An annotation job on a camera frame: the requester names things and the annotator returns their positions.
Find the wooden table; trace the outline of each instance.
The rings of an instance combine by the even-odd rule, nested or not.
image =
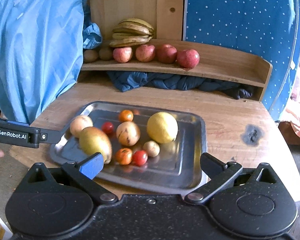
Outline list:
[[[86,75],[70,90],[59,96],[32,123],[32,126],[60,130],[85,104],[92,101],[110,101],[124,104],[152,106],[201,116],[206,123],[208,152],[223,162],[235,160],[243,167],[255,168],[268,162],[277,172],[295,201],[300,200],[300,175],[291,152],[263,104],[252,100],[234,100],[224,94],[198,90],[178,91],[142,87],[119,92],[103,72],[84,72]],[[241,135],[252,124],[263,130],[258,146],[246,145]],[[13,146],[10,154],[31,167],[44,162],[56,167],[47,151]],[[124,193],[143,193],[140,190],[100,181],[118,196]]]

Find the wooden shelf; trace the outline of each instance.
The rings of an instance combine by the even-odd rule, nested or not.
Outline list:
[[[200,55],[199,64],[192,70],[184,70],[175,64],[163,64],[157,61],[142,63],[131,60],[128,63],[118,63],[114,60],[98,60],[83,64],[81,70],[117,70],[142,71],[156,73],[171,73],[206,77],[259,87],[258,100],[261,100],[268,85],[272,65],[266,60],[253,54],[219,46],[194,43],[187,41],[151,40],[155,46],[171,44],[177,50],[195,49]]]

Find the apple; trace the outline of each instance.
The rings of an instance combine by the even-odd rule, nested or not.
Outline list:
[[[132,48],[116,48],[113,51],[113,58],[119,63],[126,63],[132,58]]]
[[[194,49],[183,50],[178,52],[177,62],[183,68],[192,69],[200,61],[199,53]]]
[[[177,59],[177,49],[170,44],[162,44],[157,50],[158,61],[165,64],[172,64]]]
[[[155,57],[155,46],[141,45],[136,49],[136,58],[141,62],[149,62]]]

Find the wooden cabinet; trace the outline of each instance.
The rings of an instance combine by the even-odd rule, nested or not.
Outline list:
[[[105,40],[125,18],[140,18],[152,24],[154,38],[181,40],[184,0],[89,0],[91,19],[98,24]]]

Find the metal tray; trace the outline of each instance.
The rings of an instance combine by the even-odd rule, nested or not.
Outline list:
[[[143,144],[150,140],[146,132],[146,124],[149,117],[159,111],[166,111],[176,118],[177,139],[171,143],[161,144],[159,155],[148,158],[143,167],[121,166],[112,160],[104,166],[97,178],[152,192],[181,195],[186,195],[207,182],[208,177],[200,168],[200,156],[207,151],[206,129],[204,121],[199,116],[101,101],[87,104],[75,116],[88,115],[93,120],[94,126],[98,128],[101,128],[104,122],[110,121],[116,130],[120,124],[118,114],[124,109],[138,113],[134,115],[133,121],[140,127],[141,137],[138,143],[131,147],[134,152],[142,149]],[[60,142],[51,145],[49,151],[51,159],[59,164],[67,161],[80,162],[87,158],[80,149],[78,140],[69,134],[70,123],[71,120],[61,131],[64,135]],[[115,134],[109,138],[114,155],[122,146]]]

